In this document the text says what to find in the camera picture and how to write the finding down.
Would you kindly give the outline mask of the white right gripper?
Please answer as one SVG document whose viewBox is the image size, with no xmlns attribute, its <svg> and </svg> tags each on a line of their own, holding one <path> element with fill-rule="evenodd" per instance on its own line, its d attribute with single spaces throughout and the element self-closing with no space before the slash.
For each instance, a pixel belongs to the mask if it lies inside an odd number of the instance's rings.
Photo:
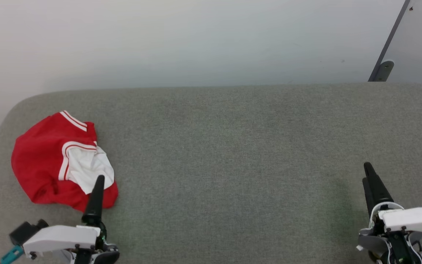
<svg viewBox="0 0 422 264">
<path fill-rule="evenodd" d="M 358 251 L 375 264 L 422 264 L 422 207 L 405 209 L 392 196 L 370 162 L 362 179 L 369 216 L 358 234 Z"/>
</svg>

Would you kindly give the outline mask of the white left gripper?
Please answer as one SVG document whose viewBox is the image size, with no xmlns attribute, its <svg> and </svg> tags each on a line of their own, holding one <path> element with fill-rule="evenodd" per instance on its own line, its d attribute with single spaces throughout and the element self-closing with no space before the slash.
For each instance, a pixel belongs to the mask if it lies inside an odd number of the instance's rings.
<svg viewBox="0 0 422 264">
<path fill-rule="evenodd" d="M 66 264 L 115 264 L 119 260 L 119 249 L 115 244 L 107 243 L 104 229 L 99 227 L 103 194 L 104 175 L 99 175 L 81 218 L 86 225 L 42 228 L 22 245 L 25 255 L 35 259 L 51 252 Z"/>
</svg>

